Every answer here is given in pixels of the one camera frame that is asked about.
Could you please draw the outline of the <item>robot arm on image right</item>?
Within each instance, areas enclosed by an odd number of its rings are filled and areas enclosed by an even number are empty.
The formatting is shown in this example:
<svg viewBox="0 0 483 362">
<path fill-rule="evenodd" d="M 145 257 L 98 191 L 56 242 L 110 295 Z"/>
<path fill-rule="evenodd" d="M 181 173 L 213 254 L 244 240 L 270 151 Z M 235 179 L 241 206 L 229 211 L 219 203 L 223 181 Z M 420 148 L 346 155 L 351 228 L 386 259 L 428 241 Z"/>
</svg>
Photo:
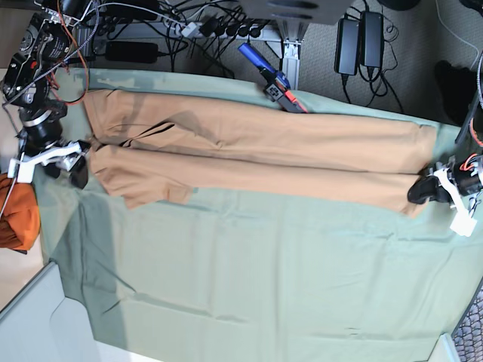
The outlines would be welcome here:
<svg viewBox="0 0 483 362">
<path fill-rule="evenodd" d="M 445 114 L 460 129 L 454 154 L 422 170 L 407 197 L 413 204 L 436 201 L 455 205 L 462 198 L 482 193 L 482 57 L 475 70 L 440 61 L 435 78 Z"/>
</svg>

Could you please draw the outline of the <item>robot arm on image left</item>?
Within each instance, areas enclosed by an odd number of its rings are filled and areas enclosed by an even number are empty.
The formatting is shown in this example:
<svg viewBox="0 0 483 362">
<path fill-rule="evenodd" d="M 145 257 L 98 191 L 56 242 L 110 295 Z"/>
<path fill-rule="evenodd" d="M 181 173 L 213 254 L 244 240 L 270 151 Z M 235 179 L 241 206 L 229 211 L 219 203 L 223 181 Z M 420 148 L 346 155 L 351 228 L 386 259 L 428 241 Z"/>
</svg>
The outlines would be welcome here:
<svg viewBox="0 0 483 362">
<path fill-rule="evenodd" d="M 8 165 L 8 178 L 31 183 L 35 169 L 57 178 L 66 173 L 73 186 L 88 183 L 89 143 L 63 137 L 61 119 L 69 101 L 54 99 L 56 71 L 80 57 L 87 40 L 78 43 L 73 31 L 88 15 L 98 11 L 98 1 L 39 1 L 41 11 L 32 15 L 19 49 L 1 82 L 3 107 L 17 107 L 21 129 L 17 155 Z"/>
</svg>

